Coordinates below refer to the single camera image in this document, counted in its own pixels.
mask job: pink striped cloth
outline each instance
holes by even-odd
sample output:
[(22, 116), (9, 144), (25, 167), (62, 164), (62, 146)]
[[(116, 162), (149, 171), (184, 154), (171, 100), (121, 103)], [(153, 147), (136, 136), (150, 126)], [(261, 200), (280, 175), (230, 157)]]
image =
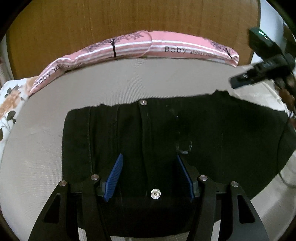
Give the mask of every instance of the pink striped cloth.
[(118, 58), (198, 58), (237, 66), (232, 48), (202, 37), (163, 31), (138, 31), (92, 44), (50, 63), (37, 77), (30, 96), (66, 71)]

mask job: metal button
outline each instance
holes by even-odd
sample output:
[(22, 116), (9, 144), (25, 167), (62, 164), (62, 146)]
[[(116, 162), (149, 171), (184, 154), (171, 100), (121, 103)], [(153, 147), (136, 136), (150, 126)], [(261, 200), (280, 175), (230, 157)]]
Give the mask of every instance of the metal button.
[(207, 180), (207, 176), (206, 175), (200, 175), (200, 180), (206, 181)]
[(91, 176), (91, 179), (93, 180), (93, 181), (95, 181), (95, 180), (98, 180), (100, 177), (99, 177), (99, 175), (97, 175), (97, 174), (93, 174), (92, 176)]
[(231, 182), (231, 186), (237, 188), (239, 186), (239, 184), (237, 182), (232, 181)]
[(160, 190), (159, 189), (157, 189), (157, 188), (155, 188), (155, 189), (153, 189), (152, 191), (151, 191), (151, 197), (153, 198), (153, 199), (159, 199), (160, 198)]
[(140, 103), (141, 105), (147, 105), (147, 101), (146, 101), (146, 100), (140, 100), (139, 103)]
[(65, 180), (62, 180), (62, 181), (59, 182), (59, 185), (61, 187), (66, 186), (66, 184), (67, 184), (67, 181), (65, 181)]

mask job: wooden panel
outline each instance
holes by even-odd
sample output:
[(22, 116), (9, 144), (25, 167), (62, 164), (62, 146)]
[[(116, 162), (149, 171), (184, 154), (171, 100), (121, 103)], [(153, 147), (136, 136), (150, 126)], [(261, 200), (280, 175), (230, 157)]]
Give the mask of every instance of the wooden panel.
[(162, 30), (230, 46), (248, 64), (247, 30), (258, 18), (257, 0), (33, 0), (8, 30), (9, 60), (20, 79), (101, 40)]

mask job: triangular cutout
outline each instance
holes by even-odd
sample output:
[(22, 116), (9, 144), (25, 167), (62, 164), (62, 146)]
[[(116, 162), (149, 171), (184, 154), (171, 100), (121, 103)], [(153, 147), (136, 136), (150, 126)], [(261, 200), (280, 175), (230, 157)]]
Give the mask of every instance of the triangular cutout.
[(255, 222), (255, 218), (242, 195), (237, 196), (237, 203), (239, 206), (239, 222), (240, 223)]
[(57, 194), (48, 209), (45, 217), (45, 223), (58, 223), (59, 222), (59, 205), (60, 205), (61, 197), (60, 194)]

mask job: black cable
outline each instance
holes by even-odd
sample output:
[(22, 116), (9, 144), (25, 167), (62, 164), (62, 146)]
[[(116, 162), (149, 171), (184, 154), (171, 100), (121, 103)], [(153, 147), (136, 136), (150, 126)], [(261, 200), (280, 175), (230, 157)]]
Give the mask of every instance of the black cable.
[(279, 169), (279, 144), (280, 144), (280, 142), (281, 142), (281, 139), (282, 139), (283, 134), (284, 134), (284, 130), (285, 130), (286, 125), (287, 125), (288, 123), (289, 123), (289, 118), (288, 118), (288, 121), (286, 122), (286, 124), (285, 124), (285, 126), (284, 126), (284, 129), (283, 129), (283, 132), (282, 132), (282, 134), (281, 134), (281, 136), (280, 136), (280, 138), (279, 138), (279, 143), (278, 143), (277, 153), (276, 153), (276, 172), (279, 174), (280, 179), (282, 180), (282, 182), (283, 182), (287, 187), (289, 187), (289, 188), (291, 188), (291, 189), (296, 189), (296, 185), (294, 185), (294, 184), (289, 184), (289, 183), (287, 183), (287, 182), (284, 180), (284, 178), (283, 178), (283, 176), (282, 176), (282, 174), (281, 174), (281, 170)]

